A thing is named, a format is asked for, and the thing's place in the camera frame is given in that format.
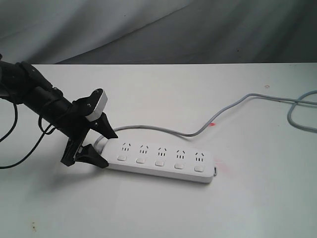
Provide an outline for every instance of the gray cable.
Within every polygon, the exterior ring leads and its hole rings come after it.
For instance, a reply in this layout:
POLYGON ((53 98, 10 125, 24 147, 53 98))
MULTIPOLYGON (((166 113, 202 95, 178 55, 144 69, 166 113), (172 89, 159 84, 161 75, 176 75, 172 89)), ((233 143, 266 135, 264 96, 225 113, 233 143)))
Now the gray cable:
MULTIPOLYGON (((312 91, 309 93, 304 94, 303 96, 301 96, 299 99, 291 99, 291 98, 279 98, 279 97, 272 97, 272 96, 267 96, 267 95, 263 95, 263 94, 257 94, 257 93, 249 93, 246 96, 244 96, 243 98, 241 98, 240 100, 238 100, 237 102, 221 109, 219 112, 217 112, 212 118, 210 118, 209 121, 207 121, 202 128, 200 128, 198 131, 194 132, 194 133, 190 133, 190 134, 186 134, 186 133, 182 133, 179 131, 175 131, 175 130, 171 130, 171 129, 167 129, 167 128, 163 128, 163 127, 158 127, 158 126, 152 126, 152 125, 127 125, 127 126, 122 126, 122 127, 118 127, 116 129, 114 129, 114 131, 121 131, 121 130, 128 130, 128 129, 150 129, 150 130, 158 130, 158 131, 162 131, 162 132, 166 132, 169 134, 173 134, 173 135, 178 135, 178 136, 184 136, 184 137, 194 137, 199 135, 200 133, 202 133, 208 126, 210 123, 212 123, 220 114, 222 114, 223 112, 225 112, 226 110, 238 105, 239 103, 243 102, 244 100, 246 100, 249 97, 257 97, 257 98, 264 98, 264 99, 268 99, 268 100, 273 100, 273 101, 278 101, 278 102, 292 102, 294 103, 289 111, 289 115, 287 115, 288 121, 290 122, 291 125, 299 128, 299 129, 305 129, 309 131, 313 131, 313 132, 317 132, 317 128, 311 128, 311 127, 306 127, 306 126, 301 126, 298 125, 296 123, 294 123, 291 119, 291 114, 292 111, 294 109, 294 107, 298 104, 298 103, 302 103, 302 104, 309 104, 309 105, 317 105, 317 102, 309 102, 309 101, 303 101, 301 99, 303 99, 304 97, 311 95, 311 94, 317 94, 317 91, 312 91)), ((94 143, 94 148, 97 148, 98 143, 103 139, 103 136, 100 136, 94 143)))

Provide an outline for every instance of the electrical outlet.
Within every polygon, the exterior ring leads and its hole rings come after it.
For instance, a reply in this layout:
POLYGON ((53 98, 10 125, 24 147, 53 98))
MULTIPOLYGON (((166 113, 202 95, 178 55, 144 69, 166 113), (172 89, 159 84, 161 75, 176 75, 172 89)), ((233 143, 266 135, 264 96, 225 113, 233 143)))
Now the electrical outlet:
POLYGON ((189 147, 109 139, 101 156, 112 170, 203 183, 216 175, 211 153, 189 147))

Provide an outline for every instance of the white power strip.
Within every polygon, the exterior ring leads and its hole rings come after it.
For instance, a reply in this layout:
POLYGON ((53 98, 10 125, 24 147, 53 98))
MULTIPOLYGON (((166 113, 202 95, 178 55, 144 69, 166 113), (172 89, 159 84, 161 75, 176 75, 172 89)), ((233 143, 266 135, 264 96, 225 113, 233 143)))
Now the white power strip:
POLYGON ((195 148, 110 139, 101 156, 112 170, 203 183, 216 175, 211 154, 195 148))

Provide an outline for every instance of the table surface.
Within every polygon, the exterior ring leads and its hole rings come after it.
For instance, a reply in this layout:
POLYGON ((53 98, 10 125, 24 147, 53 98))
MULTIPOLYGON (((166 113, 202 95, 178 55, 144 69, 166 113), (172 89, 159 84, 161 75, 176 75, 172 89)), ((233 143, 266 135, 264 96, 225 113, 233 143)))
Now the table surface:
MULTIPOLYGON (((218 65, 36 65, 70 101, 104 88, 113 127, 150 124, 196 131, 247 93, 298 98, 317 89, 317 63, 218 65)), ((317 101, 317 96, 307 100, 317 101)), ((0 134, 13 107, 1 105, 0 134)), ((46 136, 20 166, 0 171, 1 237, 316 237, 317 134, 290 126, 290 104, 251 99, 192 139, 150 130, 133 138, 210 150, 211 184, 96 169, 59 161, 67 138, 46 136)), ((22 158, 40 136, 37 116, 18 106, 14 133, 0 144, 1 164, 22 158)), ((317 127, 317 110, 294 120, 317 127)), ((98 137, 90 132, 86 143, 98 137)))

